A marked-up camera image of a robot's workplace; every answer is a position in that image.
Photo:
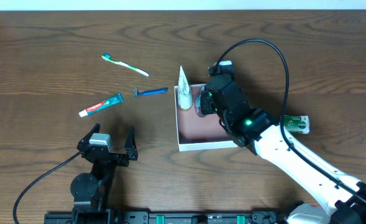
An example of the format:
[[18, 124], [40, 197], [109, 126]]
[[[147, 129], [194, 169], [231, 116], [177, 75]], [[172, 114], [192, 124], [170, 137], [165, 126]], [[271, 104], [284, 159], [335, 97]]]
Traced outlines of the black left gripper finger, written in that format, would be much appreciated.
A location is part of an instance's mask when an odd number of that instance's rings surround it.
[[124, 144], [124, 149], [126, 150], [126, 153], [137, 153], [134, 127], [131, 127], [128, 132], [127, 139]]
[[100, 130], [100, 124], [96, 123], [93, 128], [89, 131], [88, 134], [86, 134], [79, 142], [78, 146], [84, 146], [86, 144], [89, 144], [89, 140], [91, 139], [92, 135], [95, 133], [99, 133]]

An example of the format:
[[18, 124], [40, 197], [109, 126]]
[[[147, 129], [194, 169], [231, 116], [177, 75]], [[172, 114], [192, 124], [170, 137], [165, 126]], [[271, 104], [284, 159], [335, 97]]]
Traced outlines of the clear soap pump bottle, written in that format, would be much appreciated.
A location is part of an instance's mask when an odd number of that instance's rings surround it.
[[207, 94], [200, 90], [194, 99], [195, 111], [200, 118], [206, 117]]

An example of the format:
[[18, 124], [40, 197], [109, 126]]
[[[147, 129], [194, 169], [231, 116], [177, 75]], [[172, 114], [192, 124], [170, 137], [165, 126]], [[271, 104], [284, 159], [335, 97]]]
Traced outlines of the white Pantene tube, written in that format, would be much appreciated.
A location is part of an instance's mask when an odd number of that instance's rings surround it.
[[177, 100], [178, 106], [182, 110], [189, 110], [193, 105], [193, 95], [191, 92], [191, 87], [188, 83], [188, 79], [185, 75], [183, 67], [180, 67]]

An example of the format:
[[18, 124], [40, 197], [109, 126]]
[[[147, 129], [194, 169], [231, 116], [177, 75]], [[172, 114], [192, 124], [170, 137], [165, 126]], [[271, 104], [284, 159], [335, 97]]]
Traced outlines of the Colgate toothpaste tube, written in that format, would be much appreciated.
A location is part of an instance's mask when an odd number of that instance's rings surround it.
[[99, 103], [89, 106], [88, 108], [85, 108], [84, 110], [80, 111], [78, 114], [82, 118], [89, 114], [93, 114], [97, 111], [103, 110], [105, 108], [108, 108], [110, 106], [117, 105], [117, 104], [123, 103], [123, 102], [124, 102], [124, 99], [123, 99], [122, 95], [120, 93], [118, 93], [110, 98], [100, 101]]

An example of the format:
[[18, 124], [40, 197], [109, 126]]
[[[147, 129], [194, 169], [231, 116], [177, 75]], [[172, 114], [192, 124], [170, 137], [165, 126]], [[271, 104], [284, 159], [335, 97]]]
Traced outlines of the green soap bar pack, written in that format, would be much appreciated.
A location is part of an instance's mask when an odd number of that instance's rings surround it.
[[309, 134], [310, 132], [308, 116], [284, 115], [283, 125], [291, 133]]

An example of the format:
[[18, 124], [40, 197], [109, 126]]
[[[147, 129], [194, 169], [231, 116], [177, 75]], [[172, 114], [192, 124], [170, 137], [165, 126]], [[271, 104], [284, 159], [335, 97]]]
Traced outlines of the green white toothbrush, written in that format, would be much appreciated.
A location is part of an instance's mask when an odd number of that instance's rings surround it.
[[116, 60], [113, 60], [112, 57], [107, 54], [107, 53], [103, 53], [102, 56], [101, 56], [104, 60], [108, 61], [108, 62], [111, 62], [113, 64], [116, 64], [116, 65], [120, 65], [120, 66], [123, 66], [123, 67], [126, 67], [128, 69], [131, 69], [145, 77], [149, 77], [149, 74], [147, 72], [145, 72], [144, 70], [141, 70], [137, 67], [133, 67], [132, 65], [129, 65], [125, 62], [122, 62], [122, 61], [116, 61]]

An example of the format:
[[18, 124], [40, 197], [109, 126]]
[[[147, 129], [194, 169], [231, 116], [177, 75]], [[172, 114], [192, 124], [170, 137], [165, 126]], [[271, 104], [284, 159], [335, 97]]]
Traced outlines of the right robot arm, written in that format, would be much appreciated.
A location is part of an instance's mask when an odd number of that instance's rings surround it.
[[366, 223], [366, 183], [320, 158], [266, 111], [251, 108], [230, 74], [214, 75], [202, 99], [236, 145], [276, 165], [320, 205], [302, 203], [281, 223]]

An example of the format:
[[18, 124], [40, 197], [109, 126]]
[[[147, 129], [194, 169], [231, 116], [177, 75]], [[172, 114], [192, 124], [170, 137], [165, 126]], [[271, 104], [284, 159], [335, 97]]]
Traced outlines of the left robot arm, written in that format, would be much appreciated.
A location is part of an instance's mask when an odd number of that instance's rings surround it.
[[91, 172], [77, 175], [70, 185], [74, 209], [82, 212], [101, 211], [108, 199], [116, 167], [127, 167], [130, 161], [138, 159], [134, 128], [128, 132], [123, 154], [113, 153], [111, 136], [99, 130], [100, 124], [95, 124], [77, 145], [82, 158], [92, 163]]

